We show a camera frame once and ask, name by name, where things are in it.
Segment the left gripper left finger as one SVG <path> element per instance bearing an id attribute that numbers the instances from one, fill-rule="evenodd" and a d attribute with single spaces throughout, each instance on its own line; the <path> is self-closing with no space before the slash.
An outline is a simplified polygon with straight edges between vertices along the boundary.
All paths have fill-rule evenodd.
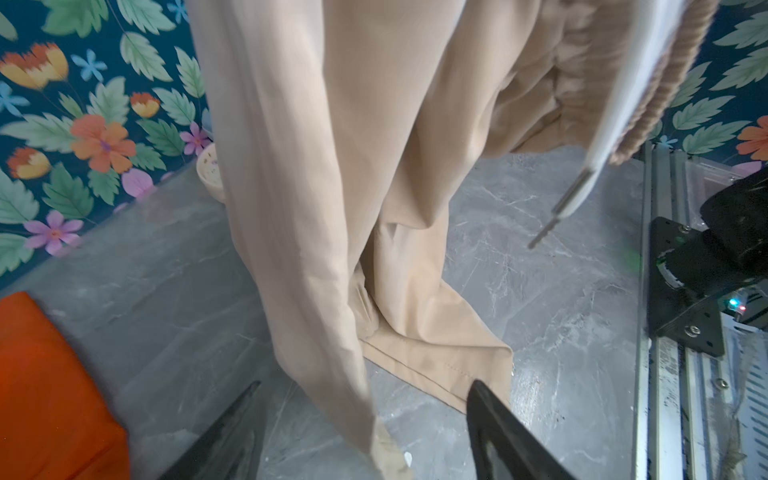
<path id="1" fill-rule="evenodd" d="M 266 413 L 264 388 L 254 381 L 160 479 L 256 479 Z"/>

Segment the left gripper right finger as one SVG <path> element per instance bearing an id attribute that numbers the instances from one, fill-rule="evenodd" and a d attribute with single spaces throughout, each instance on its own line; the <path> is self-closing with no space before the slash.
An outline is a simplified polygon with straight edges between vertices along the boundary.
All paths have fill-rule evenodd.
<path id="1" fill-rule="evenodd" d="M 482 381 L 466 401 L 468 434 L 479 480 L 574 480 Z"/>

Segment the orange shorts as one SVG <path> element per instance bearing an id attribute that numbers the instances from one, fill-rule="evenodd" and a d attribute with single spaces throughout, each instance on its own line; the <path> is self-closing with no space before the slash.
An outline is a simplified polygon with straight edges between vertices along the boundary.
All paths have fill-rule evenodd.
<path id="1" fill-rule="evenodd" d="M 1 476 L 127 479 L 124 428 L 25 292 L 1 301 Z"/>

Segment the beige shorts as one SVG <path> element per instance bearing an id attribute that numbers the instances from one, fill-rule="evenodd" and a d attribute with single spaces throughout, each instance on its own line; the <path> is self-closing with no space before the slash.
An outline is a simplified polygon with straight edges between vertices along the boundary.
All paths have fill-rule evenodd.
<path id="1" fill-rule="evenodd" d="M 383 479 L 412 472 L 374 363 L 464 411 L 513 353 L 442 277 L 482 157 L 588 159 L 558 216 L 675 97 L 715 1 L 191 1 L 235 248 L 275 357 Z"/>

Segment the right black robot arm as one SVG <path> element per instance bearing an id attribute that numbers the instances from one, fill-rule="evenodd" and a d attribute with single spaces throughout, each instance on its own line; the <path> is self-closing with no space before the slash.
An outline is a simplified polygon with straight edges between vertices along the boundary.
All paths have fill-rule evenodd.
<path id="1" fill-rule="evenodd" d="M 722 296 L 767 278 L 767 171 L 716 193 L 699 213 L 707 229 L 659 256 L 673 289 Z"/>

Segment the pink round alarm clock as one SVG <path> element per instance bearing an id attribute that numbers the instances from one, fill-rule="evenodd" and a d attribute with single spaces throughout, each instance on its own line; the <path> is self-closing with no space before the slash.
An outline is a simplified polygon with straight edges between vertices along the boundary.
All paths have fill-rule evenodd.
<path id="1" fill-rule="evenodd" d="M 196 173 L 209 195 L 219 203 L 224 204 L 225 193 L 219 171 L 218 158 L 215 144 L 205 147 L 197 156 L 195 164 Z"/>

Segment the aluminium mounting rail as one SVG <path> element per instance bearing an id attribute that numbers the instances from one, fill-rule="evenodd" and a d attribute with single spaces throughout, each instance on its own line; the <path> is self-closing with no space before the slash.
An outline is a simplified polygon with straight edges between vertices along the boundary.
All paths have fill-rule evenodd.
<path id="1" fill-rule="evenodd" d="M 632 475 L 767 475 L 767 173 L 647 144 Z"/>

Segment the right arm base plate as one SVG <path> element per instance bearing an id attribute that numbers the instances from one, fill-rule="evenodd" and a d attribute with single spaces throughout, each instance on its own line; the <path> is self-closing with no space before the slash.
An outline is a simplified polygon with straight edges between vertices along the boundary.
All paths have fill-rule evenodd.
<path id="1" fill-rule="evenodd" d="M 649 336 L 668 338 L 685 348 L 713 358 L 725 355 L 721 313 L 717 302 L 688 288 L 666 267 L 666 257 L 699 232 L 673 220 L 656 217 L 649 226 L 646 256 Z"/>

